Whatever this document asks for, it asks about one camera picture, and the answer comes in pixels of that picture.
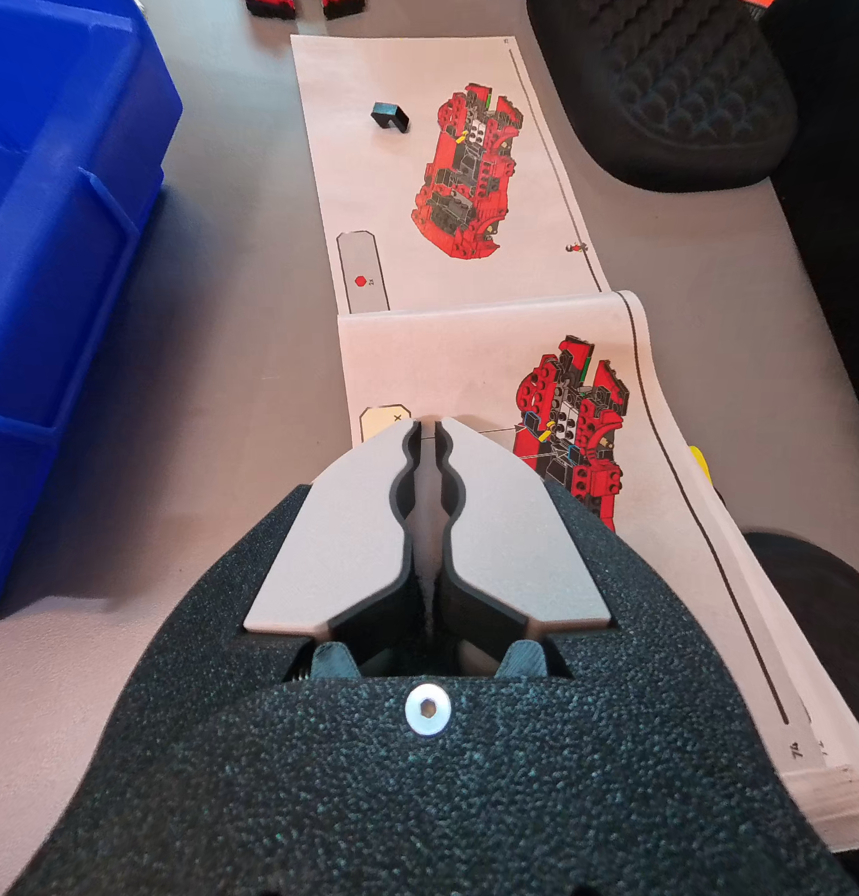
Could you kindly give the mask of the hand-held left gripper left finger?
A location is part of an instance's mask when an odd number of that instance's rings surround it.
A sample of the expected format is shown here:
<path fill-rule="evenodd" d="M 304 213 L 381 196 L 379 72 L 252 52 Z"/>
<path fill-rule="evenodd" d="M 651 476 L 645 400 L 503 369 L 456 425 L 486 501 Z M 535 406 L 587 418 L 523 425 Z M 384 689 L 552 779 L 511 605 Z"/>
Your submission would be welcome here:
<path fill-rule="evenodd" d="M 313 482 L 244 630 L 347 645 L 364 662 L 419 629 L 424 602 L 405 521 L 421 426 L 394 423 Z"/>

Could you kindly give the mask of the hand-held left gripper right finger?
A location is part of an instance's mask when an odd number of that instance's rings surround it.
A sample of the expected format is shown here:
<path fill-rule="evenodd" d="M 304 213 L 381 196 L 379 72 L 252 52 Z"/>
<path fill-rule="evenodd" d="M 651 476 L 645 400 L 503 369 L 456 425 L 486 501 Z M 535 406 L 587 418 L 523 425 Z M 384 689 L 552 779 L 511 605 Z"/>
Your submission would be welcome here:
<path fill-rule="evenodd" d="M 437 605 L 445 626 L 502 660 L 521 640 L 598 630 L 610 610 L 542 480 L 453 419 L 435 423 L 448 521 Z"/>

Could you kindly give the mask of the red toy brick car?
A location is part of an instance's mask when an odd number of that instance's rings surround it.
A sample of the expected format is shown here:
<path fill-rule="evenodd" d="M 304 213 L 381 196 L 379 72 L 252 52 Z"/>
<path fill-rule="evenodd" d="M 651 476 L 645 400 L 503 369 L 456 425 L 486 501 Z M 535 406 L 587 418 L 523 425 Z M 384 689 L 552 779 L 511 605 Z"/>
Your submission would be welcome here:
<path fill-rule="evenodd" d="M 298 15 L 296 1 L 245 1 L 249 13 L 256 17 L 294 20 Z M 338 19 L 362 13 L 366 1 L 322 1 L 323 16 L 326 20 Z"/>

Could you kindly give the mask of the black rounded pad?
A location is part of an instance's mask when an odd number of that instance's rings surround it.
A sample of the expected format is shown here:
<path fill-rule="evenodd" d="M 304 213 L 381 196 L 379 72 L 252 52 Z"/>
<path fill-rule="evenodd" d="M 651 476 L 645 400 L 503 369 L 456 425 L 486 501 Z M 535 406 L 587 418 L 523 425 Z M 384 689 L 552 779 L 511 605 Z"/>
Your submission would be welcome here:
<path fill-rule="evenodd" d="M 747 532 L 760 563 L 756 594 L 821 751 L 812 769 L 782 772 L 834 853 L 859 849 L 859 573 L 834 554 L 775 532 Z"/>

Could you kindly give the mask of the toy car instruction booklet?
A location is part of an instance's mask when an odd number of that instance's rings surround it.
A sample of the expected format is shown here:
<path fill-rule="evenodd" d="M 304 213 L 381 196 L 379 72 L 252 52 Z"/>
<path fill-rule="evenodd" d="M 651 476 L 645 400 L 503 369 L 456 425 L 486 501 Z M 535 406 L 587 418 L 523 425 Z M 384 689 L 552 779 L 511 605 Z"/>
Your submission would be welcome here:
<path fill-rule="evenodd" d="M 692 610 L 780 774 L 815 768 L 771 582 L 677 427 L 640 300 L 609 288 L 516 39 L 291 46 L 353 446 L 451 417 L 562 483 Z"/>

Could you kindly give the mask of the large blue plastic bin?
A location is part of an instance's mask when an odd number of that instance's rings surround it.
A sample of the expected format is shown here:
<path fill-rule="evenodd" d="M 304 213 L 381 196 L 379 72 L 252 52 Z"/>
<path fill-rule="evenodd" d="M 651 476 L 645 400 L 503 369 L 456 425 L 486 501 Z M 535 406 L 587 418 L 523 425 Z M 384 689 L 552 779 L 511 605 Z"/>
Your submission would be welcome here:
<path fill-rule="evenodd" d="M 0 596 L 181 113 L 137 2 L 0 1 Z"/>

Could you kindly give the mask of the black textured pad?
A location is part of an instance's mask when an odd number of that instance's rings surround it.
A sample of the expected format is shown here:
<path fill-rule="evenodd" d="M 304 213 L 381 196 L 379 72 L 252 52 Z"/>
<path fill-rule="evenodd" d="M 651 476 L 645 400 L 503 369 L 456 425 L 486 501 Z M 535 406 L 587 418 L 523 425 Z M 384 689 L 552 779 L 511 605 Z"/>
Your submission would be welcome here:
<path fill-rule="evenodd" d="M 529 1 L 573 130 L 607 173 L 661 193 L 755 184 L 796 136 L 787 77 L 737 1 Z"/>

